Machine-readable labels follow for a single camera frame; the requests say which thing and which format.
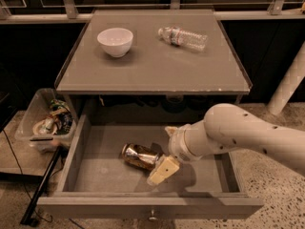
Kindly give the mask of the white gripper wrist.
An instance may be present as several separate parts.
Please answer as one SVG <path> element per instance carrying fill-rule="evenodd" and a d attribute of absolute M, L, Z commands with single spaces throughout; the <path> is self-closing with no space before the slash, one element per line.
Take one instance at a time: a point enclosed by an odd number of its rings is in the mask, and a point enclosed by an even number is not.
<path fill-rule="evenodd" d="M 190 127 L 190 124 L 181 127 L 165 127 L 165 132 L 169 136 L 168 150 L 170 156 L 162 156 L 156 161 L 154 169 L 147 178 L 149 185 L 156 186 L 172 176 L 179 170 L 179 162 L 193 162 L 201 158 L 201 156 L 193 154 L 187 147 L 185 133 Z"/>

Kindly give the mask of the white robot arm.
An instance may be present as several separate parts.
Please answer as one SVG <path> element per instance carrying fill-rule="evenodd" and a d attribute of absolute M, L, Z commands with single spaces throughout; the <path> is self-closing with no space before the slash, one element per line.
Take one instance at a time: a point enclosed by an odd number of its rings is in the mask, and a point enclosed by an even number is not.
<path fill-rule="evenodd" d="M 266 122 L 228 103 L 212 106 L 204 118 L 181 127 L 168 126 L 169 153 L 159 158 L 147 182 L 155 186 L 176 173 L 182 163 L 245 148 L 305 176 L 305 132 Z"/>

